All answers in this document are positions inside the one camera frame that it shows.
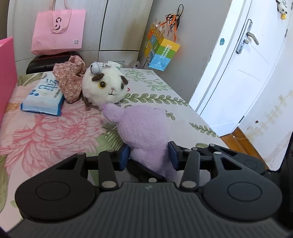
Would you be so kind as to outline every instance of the green leaf pattern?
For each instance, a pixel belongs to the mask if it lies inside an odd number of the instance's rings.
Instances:
[[[26,74],[18,77],[17,86],[27,86],[30,83],[40,80],[43,73],[38,74]]]
[[[95,185],[98,186],[99,185],[99,171],[98,170],[89,170],[89,172],[91,173],[91,176],[93,178]]]
[[[125,77],[131,78],[133,79],[135,82],[141,81],[144,82],[146,84],[148,84],[147,87],[150,87],[152,91],[168,91],[168,90],[172,90],[172,88],[165,84],[165,82],[162,82],[160,79],[155,79],[155,80],[145,80],[147,79],[146,77],[144,77],[144,72],[138,69],[127,69],[125,70],[126,74]],[[154,71],[152,70],[147,70],[148,75],[152,74],[152,75],[156,75]]]
[[[9,177],[4,167],[7,155],[0,155],[0,212],[3,210],[7,200],[7,187]]]
[[[173,113],[172,113],[172,112],[169,112],[169,113],[168,113],[167,110],[165,110],[165,111],[166,111],[166,116],[167,116],[167,117],[170,117],[173,121],[175,121],[175,117],[173,116]]]
[[[196,143],[195,147],[197,147],[197,148],[203,148],[204,149],[204,148],[209,147],[209,145],[204,144],[204,143]]]
[[[17,208],[17,205],[16,205],[15,200],[12,200],[12,201],[10,202],[10,204],[11,204],[11,206],[13,206],[14,208]]]
[[[211,135],[212,137],[218,137],[216,135],[216,133],[209,127],[207,127],[206,125],[201,126],[201,125],[196,125],[193,123],[189,123],[194,129],[196,130],[200,130],[201,133],[206,133],[207,135]]]
[[[130,102],[133,102],[133,103],[137,103],[138,101],[142,102],[142,103],[153,103],[153,102],[156,102],[156,103],[159,103],[159,104],[162,104],[162,103],[165,103],[165,104],[178,104],[178,105],[184,105],[185,107],[188,106],[188,104],[183,100],[183,99],[178,99],[177,97],[174,97],[173,99],[171,98],[170,95],[167,95],[165,97],[165,95],[160,95],[157,97],[157,94],[151,94],[149,95],[148,93],[144,93],[142,94],[140,97],[139,97],[139,94],[138,93],[134,93],[132,95],[130,95],[130,93],[127,93],[124,97],[124,99],[122,99],[120,102],[121,103],[129,103]]]
[[[117,126],[115,124],[107,123],[103,128],[107,131],[104,135],[111,149],[118,150],[122,146],[123,140],[118,134]]]

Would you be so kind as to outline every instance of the white door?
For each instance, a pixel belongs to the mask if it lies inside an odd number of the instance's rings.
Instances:
[[[287,19],[281,20],[276,1],[252,0],[247,20],[252,20],[250,32],[259,45],[248,37],[249,43],[245,44],[241,54],[237,54],[237,43],[217,87],[200,114],[218,136],[233,132],[264,88],[284,41],[291,4],[292,0],[287,0]]]

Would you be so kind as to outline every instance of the colorful paper bag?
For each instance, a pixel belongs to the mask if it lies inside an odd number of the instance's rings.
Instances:
[[[85,10],[72,10],[64,0],[66,10],[53,11],[53,0],[49,11],[37,16],[32,39],[32,53],[53,55],[81,49],[84,32]]]
[[[148,34],[148,41],[145,46],[144,55],[147,60],[148,67],[164,71],[177,50],[179,49],[179,43],[176,43],[176,25],[174,27],[174,40],[167,39],[166,31],[169,33],[170,25],[165,28],[164,23],[156,22],[152,24]]]

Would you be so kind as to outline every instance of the blue sticker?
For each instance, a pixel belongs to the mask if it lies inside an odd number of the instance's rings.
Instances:
[[[225,40],[224,40],[224,38],[222,38],[221,40],[220,40],[220,45],[223,45],[225,43]]]

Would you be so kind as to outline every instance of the black bag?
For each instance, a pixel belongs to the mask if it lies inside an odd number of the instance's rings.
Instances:
[[[72,55],[78,55],[83,60],[80,53],[77,51],[68,51],[56,55],[37,56],[29,63],[26,69],[26,74],[52,71],[55,64],[68,61]]]

